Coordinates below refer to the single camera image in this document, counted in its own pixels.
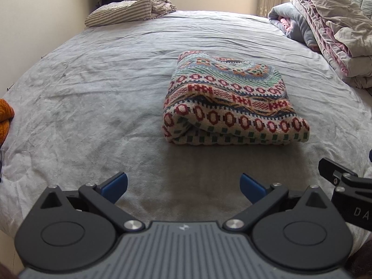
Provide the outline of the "multicolour patterned knit sweater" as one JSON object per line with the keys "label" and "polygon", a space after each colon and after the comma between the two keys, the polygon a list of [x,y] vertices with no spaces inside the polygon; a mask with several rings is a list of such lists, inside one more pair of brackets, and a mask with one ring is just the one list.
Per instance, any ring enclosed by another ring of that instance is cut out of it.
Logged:
{"label": "multicolour patterned knit sweater", "polygon": [[178,145],[284,145],[306,142],[280,73],[248,60],[185,51],[163,105],[165,139]]}

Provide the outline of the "grey bed sheet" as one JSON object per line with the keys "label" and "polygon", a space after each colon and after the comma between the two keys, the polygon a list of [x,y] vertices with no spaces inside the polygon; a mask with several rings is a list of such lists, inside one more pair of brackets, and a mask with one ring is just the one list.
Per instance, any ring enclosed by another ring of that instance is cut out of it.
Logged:
{"label": "grey bed sheet", "polygon": [[[277,69],[305,143],[177,146],[164,138],[163,103],[178,56],[199,50]],[[332,185],[327,157],[371,176],[371,95],[265,18],[212,11],[89,28],[48,53],[5,94],[15,116],[1,147],[1,230],[13,236],[49,185],[75,190],[123,171],[117,205],[143,221],[224,221],[248,207],[242,173],[302,190]]]}

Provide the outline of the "orange knit garment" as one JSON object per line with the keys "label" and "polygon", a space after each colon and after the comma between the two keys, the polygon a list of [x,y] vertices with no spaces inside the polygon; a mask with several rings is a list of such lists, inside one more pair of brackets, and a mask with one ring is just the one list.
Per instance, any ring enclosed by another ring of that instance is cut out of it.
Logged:
{"label": "orange knit garment", "polygon": [[14,117],[14,109],[4,99],[0,99],[0,146],[3,145],[10,130],[10,121]]}

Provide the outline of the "beige and pink comforter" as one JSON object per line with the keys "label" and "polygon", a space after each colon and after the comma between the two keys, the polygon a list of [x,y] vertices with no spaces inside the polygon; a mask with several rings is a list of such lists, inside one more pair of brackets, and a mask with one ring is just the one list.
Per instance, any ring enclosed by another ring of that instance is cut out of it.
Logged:
{"label": "beige and pink comforter", "polygon": [[371,20],[352,0],[291,0],[340,79],[371,88]]}

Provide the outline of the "grey blue folded blanket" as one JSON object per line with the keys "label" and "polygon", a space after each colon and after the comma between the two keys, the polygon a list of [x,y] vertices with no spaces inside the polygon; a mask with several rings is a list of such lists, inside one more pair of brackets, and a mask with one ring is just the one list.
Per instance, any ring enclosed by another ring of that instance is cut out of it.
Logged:
{"label": "grey blue folded blanket", "polygon": [[320,52],[305,17],[291,3],[282,3],[273,6],[268,14],[268,19],[287,38],[306,45],[314,52]]}

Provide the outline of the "striped beige folded cloth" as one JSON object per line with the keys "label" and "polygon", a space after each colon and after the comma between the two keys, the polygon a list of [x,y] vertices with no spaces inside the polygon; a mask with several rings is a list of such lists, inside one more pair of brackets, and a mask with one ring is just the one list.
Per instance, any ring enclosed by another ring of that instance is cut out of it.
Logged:
{"label": "striped beige folded cloth", "polygon": [[112,2],[100,6],[87,16],[86,27],[101,27],[131,21],[152,20],[176,12],[170,0],[138,0]]}

